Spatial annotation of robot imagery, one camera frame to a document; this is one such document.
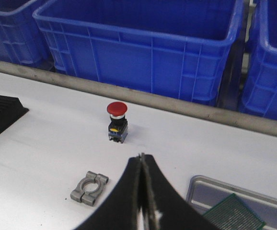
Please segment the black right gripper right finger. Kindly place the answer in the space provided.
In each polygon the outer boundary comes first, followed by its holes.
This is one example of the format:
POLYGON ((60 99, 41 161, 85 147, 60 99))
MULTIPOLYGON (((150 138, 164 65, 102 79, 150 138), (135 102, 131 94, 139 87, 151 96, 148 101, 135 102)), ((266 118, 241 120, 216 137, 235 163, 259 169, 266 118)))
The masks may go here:
POLYGON ((217 230, 195 211, 173 188, 155 158, 141 155, 145 198, 142 205, 146 230, 217 230))

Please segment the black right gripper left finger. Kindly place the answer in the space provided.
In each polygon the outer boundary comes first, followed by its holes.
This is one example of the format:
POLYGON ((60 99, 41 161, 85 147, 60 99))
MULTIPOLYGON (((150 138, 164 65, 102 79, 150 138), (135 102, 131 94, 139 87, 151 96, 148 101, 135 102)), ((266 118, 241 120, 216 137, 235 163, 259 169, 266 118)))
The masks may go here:
POLYGON ((77 229, 136 230, 138 228, 140 157, 129 158, 112 192, 77 229))

